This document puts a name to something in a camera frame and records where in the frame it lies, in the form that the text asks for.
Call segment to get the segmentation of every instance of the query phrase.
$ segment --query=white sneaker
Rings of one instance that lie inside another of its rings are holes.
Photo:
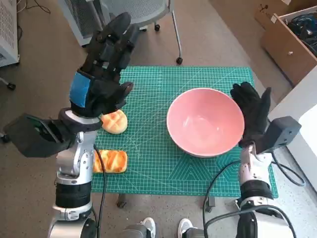
[[[155,222],[154,222],[153,218],[147,217],[146,219],[144,219],[140,223],[143,224],[148,230],[150,230],[151,238],[155,238],[156,228],[155,228]]]
[[[183,218],[178,225],[178,238],[182,238],[183,233],[185,233],[189,228],[192,228],[193,224],[187,218]]]

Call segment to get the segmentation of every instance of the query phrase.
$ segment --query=black glove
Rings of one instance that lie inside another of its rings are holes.
[[[245,129],[239,146],[245,147],[265,133],[271,105],[271,88],[267,88],[260,98],[250,83],[243,82],[241,85],[234,84],[230,94],[243,113]]]

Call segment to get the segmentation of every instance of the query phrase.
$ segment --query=chair wheel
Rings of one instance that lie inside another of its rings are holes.
[[[178,58],[176,59],[176,63],[177,63],[177,64],[182,64],[182,63],[183,63],[183,58],[178,57]]]
[[[127,204],[126,202],[117,202],[117,207],[124,208],[126,204]]]
[[[2,137],[0,137],[0,139],[2,140],[3,143],[9,143],[10,142],[10,138],[8,135],[4,135]]]
[[[16,86],[13,83],[8,83],[6,87],[10,89],[11,91],[14,91]]]
[[[154,25],[154,30],[155,30],[155,31],[159,31],[159,29],[160,29],[160,25],[158,25],[158,24],[157,24],[157,25]]]

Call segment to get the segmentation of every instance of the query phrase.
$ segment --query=bowl rim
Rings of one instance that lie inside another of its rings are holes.
[[[243,130],[242,130],[242,133],[241,133],[241,138],[242,138],[242,136],[243,136],[243,132],[244,132],[244,129],[245,129],[245,121],[244,121],[243,113],[242,113],[240,107],[238,106],[238,104],[237,104],[231,97],[229,97],[227,94],[225,94],[225,93],[223,93],[223,92],[221,92],[221,91],[219,91],[219,90],[216,90],[216,89],[213,89],[213,88],[192,88],[192,89],[187,90],[187,91],[181,93],[180,95],[178,95],[178,96],[174,99],[174,101],[171,103],[171,105],[169,106],[168,111],[167,111],[167,115],[166,115],[166,126],[167,126],[168,134],[169,134],[169,136],[171,137],[171,139],[173,140],[173,142],[174,142],[179,148],[181,148],[183,151],[185,151],[186,153],[188,153],[188,154],[190,154],[190,155],[192,155],[192,156],[196,156],[196,157],[207,158],[207,157],[213,157],[213,156],[222,155],[222,154],[228,152],[229,150],[231,150],[232,148],[234,148],[234,146],[237,145],[239,141],[237,141],[237,143],[236,143],[235,145],[233,145],[230,149],[224,150],[224,151],[222,151],[222,152],[220,152],[220,153],[194,153],[193,151],[189,151],[189,150],[184,149],[182,146],[179,145],[179,143],[177,143],[177,142],[175,141],[175,139],[173,138],[173,136],[172,136],[171,133],[169,132],[170,126],[168,125],[168,121],[169,121],[169,118],[170,118],[170,117],[169,117],[169,115],[170,115],[170,109],[171,109],[172,105],[177,101],[177,99],[180,98],[182,95],[184,95],[184,94],[190,92],[190,91],[202,90],[202,89],[208,89],[208,90],[210,90],[210,91],[215,91],[215,92],[218,92],[218,93],[220,93],[220,94],[223,94],[224,96],[226,96],[227,98],[229,98],[229,99],[236,105],[236,107],[239,109],[240,116],[241,116],[242,122],[243,122]]]

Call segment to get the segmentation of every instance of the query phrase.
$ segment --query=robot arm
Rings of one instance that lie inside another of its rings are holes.
[[[273,120],[265,131],[270,89],[260,98],[250,84],[242,83],[241,86],[234,85],[231,95],[243,112],[246,122],[240,142],[240,210],[261,205],[279,208],[273,199],[269,181],[268,167],[272,163],[272,151],[290,143],[301,125],[291,117],[284,117]],[[275,237],[293,237],[288,222],[279,211],[265,208],[240,215],[236,238]]]
[[[88,218],[93,208],[94,142],[102,126],[98,116],[124,106],[133,88],[131,82],[119,83],[139,34],[130,20],[128,13],[122,13],[92,36],[86,61],[70,88],[71,107],[62,109],[58,119],[24,114],[4,128],[26,157],[58,153],[50,238],[94,238],[98,233],[96,222]]]

